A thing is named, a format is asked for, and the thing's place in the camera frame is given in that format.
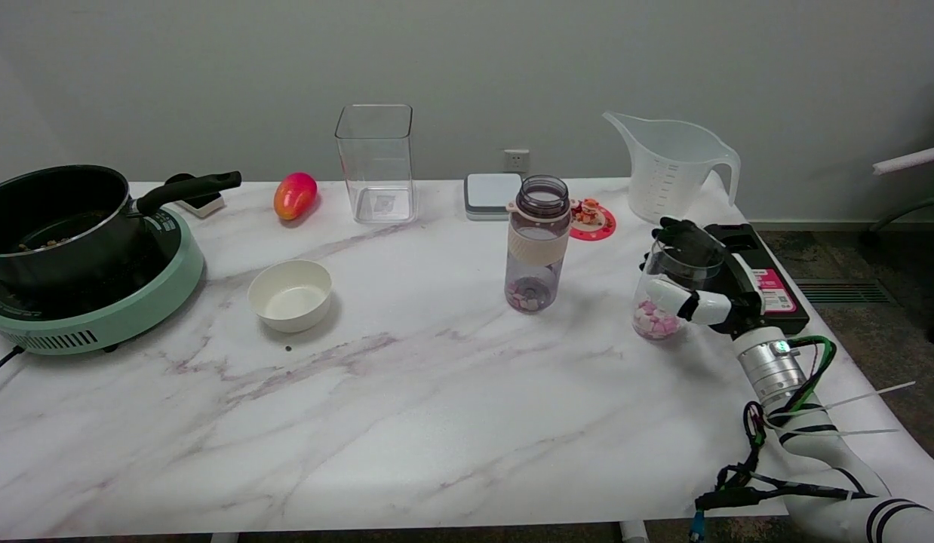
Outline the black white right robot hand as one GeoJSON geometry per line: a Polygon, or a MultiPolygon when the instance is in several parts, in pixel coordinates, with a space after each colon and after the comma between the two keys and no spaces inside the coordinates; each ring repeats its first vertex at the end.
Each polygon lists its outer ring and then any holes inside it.
{"type": "Polygon", "coordinates": [[[661,217],[640,265],[633,326],[650,339],[673,336],[684,323],[736,338],[764,327],[764,299],[750,265],[688,219],[661,217]]]}

